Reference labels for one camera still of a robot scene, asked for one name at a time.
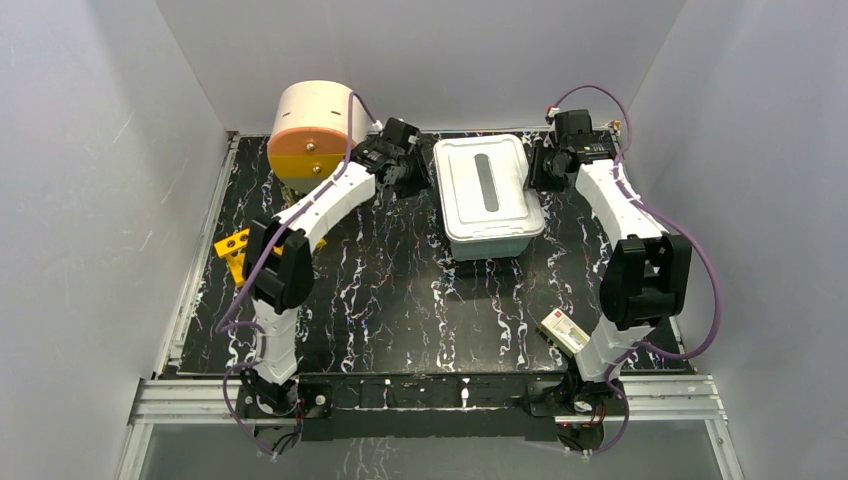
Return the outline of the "teal plastic bin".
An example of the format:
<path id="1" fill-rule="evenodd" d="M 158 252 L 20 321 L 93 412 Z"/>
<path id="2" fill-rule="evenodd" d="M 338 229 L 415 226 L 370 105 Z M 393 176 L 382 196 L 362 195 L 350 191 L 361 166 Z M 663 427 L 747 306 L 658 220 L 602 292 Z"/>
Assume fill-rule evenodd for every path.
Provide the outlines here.
<path id="1" fill-rule="evenodd" d="M 515 258 L 529 246 L 535 235 L 509 234 L 503 237 L 450 239 L 450 249 L 456 261 L 476 261 Z"/>

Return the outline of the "white bin lid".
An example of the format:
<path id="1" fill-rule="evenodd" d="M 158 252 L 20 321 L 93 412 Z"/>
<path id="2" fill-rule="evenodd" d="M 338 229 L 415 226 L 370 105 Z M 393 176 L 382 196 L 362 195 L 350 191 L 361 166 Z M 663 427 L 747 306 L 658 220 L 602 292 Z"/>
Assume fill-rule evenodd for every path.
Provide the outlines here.
<path id="1" fill-rule="evenodd" d="M 444 139 L 434 148 L 448 238 L 460 244 L 534 237 L 544 215 L 525 188 L 528 160 L 512 134 Z"/>

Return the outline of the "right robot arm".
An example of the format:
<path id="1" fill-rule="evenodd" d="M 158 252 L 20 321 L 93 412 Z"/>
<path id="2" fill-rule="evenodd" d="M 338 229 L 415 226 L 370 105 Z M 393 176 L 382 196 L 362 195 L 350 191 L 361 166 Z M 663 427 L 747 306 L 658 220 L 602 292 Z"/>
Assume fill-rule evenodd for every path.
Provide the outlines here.
<path id="1" fill-rule="evenodd" d="M 530 394 L 529 401 L 561 401 L 566 410 L 587 414 L 613 396 L 625 359 L 682 310 L 692 245 L 636 206 L 615 143 L 594 129 L 587 110 L 550 108 L 548 122 L 552 130 L 533 146 L 525 187 L 538 193 L 575 188 L 598 217 L 612 252 L 593 332 L 566 322 L 562 312 L 544 321 L 543 332 L 572 357 L 560 383 Z"/>

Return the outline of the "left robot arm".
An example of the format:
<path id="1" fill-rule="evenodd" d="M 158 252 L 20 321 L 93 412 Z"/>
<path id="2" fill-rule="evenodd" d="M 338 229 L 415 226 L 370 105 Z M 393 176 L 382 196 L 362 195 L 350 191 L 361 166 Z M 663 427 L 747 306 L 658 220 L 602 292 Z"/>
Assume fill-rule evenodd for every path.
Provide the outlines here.
<path id="1" fill-rule="evenodd" d="M 390 189 L 402 198 L 428 187 L 419 136 L 417 127 L 388 119 L 379 134 L 350 148 L 312 193 L 252 223 L 243 289 L 251 297 L 260 351 L 241 381 L 271 414 L 286 416 L 298 404 L 296 330 L 300 306 L 315 283 L 313 252 L 318 242 L 380 191 Z"/>

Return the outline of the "yellow test tube rack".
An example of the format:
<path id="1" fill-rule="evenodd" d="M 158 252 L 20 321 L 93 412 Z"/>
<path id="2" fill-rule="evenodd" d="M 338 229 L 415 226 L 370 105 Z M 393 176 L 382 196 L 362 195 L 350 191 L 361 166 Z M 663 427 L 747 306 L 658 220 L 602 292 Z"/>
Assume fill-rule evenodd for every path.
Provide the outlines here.
<path id="1" fill-rule="evenodd" d="M 315 283 L 314 248 L 302 229 L 257 224 L 218 241 L 214 250 L 237 287 L 243 287 L 254 271 L 258 274 L 253 289 L 269 294 L 295 290 L 309 294 Z"/>

